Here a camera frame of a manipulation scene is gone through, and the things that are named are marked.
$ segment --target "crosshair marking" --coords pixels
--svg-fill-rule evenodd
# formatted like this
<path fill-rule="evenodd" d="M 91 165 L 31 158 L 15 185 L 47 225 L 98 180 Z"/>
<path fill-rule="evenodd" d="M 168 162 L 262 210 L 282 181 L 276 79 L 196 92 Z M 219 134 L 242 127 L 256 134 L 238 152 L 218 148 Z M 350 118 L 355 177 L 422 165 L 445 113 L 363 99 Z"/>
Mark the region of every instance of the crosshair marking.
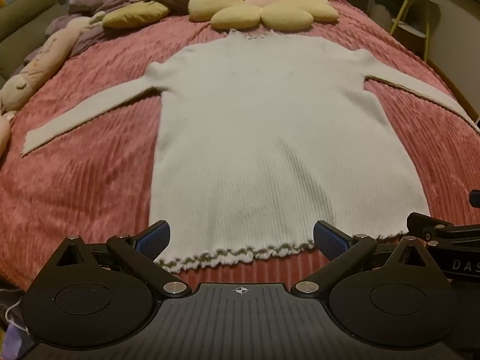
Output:
<path fill-rule="evenodd" d="M 232 291 L 238 292 L 240 295 L 246 294 L 248 291 L 251 291 L 251 289 L 246 289 L 245 287 L 238 287 L 233 289 Z"/>

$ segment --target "ribbed pink blanket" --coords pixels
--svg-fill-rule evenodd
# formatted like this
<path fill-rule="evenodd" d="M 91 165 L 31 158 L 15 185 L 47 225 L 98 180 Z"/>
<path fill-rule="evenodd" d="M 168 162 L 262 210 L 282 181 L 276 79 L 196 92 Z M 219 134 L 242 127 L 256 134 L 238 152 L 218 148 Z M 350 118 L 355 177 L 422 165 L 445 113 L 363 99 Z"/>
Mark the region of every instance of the ribbed pink blanket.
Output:
<path fill-rule="evenodd" d="M 343 0 L 332 4 L 340 12 L 339 23 L 314 24 L 306 35 L 352 50 L 366 48 L 380 61 L 447 91 L 426 64 L 366 15 Z M 144 96 L 21 158 L 26 132 L 101 90 L 140 77 L 152 61 L 165 61 L 189 44 L 222 36 L 208 24 L 190 23 L 187 16 L 168 17 L 94 45 L 67 61 L 32 97 L 15 118 L 10 151 L 0 170 L 0 275 L 27 288 L 67 235 L 104 242 L 147 227 L 161 99 Z M 405 145 L 431 214 L 456 224 L 480 223 L 480 210 L 468 204 L 469 191 L 480 187 L 480 139 L 474 130 L 451 112 L 401 90 L 374 81 L 365 88 L 378 96 Z M 290 285 L 323 263 L 319 252 L 308 251 L 180 276 L 193 286 L 199 280 Z"/>

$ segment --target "sweater sleeve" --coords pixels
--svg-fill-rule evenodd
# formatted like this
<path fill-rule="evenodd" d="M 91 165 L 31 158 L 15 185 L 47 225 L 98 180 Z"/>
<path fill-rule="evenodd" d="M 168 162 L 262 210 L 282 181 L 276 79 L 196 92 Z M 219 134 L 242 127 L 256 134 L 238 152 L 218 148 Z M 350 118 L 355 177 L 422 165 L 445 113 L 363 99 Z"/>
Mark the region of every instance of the sweater sleeve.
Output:
<path fill-rule="evenodd" d="M 396 88 L 413 93 L 414 95 L 446 108 L 463 118 L 475 130 L 479 130 L 472 119 L 457 101 L 446 93 L 420 81 L 408 74 L 402 73 L 393 67 L 378 61 L 369 51 L 357 50 L 352 52 L 354 63 L 358 64 L 365 78 L 371 78 Z"/>
<path fill-rule="evenodd" d="M 155 86 L 149 76 L 142 76 L 133 81 L 124 82 L 105 89 L 88 99 L 83 100 L 64 114 L 54 118 L 47 124 L 27 132 L 23 144 L 22 156 L 50 142 L 75 127 L 86 123 L 96 116 L 118 107 L 139 95 L 152 90 Z"/>

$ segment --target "plush toy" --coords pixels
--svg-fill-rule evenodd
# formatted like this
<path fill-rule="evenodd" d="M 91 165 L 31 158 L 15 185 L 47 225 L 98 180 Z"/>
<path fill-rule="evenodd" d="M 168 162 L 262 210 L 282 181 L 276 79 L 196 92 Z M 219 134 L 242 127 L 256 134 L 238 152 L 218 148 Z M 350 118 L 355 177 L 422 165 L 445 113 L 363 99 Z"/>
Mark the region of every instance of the plush toy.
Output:
<path fill-rule="evenodd" d="M 1 111 L 18 111 L 60 68 L 77 42 L 79 28 L 62 28 L 47 39 L 35 58 L 0 90 Z"/>
<path fill-rule="evenodd" d="M 62 66 L 79 36 L 102 24 L 105 12 L 93 17 L 76 17 L 65 28 L 51 35 L 35 58 L 20 73 L 10 77 L 0 90 L 0 157 L 10 139 L 10 121 L 32 95 Z"/>
<path fill-rule="evenodd" d="M 301 31 L 338 19 L 328 0 L 190 0 L 188 10 L 192 21 L 210 21 L 218 30 L 245 30 L 261 21 L 274 30 Z"/>
<path fill-rule="evenodd" d="M 10 123 L 5 117 L 0 116 L 0 157 L 6 149 L 9 139 Z"/>

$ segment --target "metal screw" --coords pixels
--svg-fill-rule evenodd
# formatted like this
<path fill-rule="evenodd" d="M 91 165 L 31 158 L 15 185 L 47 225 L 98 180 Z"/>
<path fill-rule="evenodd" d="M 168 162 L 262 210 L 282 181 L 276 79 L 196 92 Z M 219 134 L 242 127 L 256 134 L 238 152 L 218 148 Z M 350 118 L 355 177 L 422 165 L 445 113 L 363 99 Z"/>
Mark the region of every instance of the metal screw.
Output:
<path fill-rule="evenodd" d="M 163 286 L 163 289 L 170 294 L 179 294 L 187 289 L 187 286 L 179 281 L 171 281 Z"/>
<path fill-rule="evenodd" d="M 303 292 L 304 294 L 311 294 L 315 291 L 318 291 L 318 284 L 313 281 L 301 281 L 296 284 L 295 288 L 297 291 Z"/>

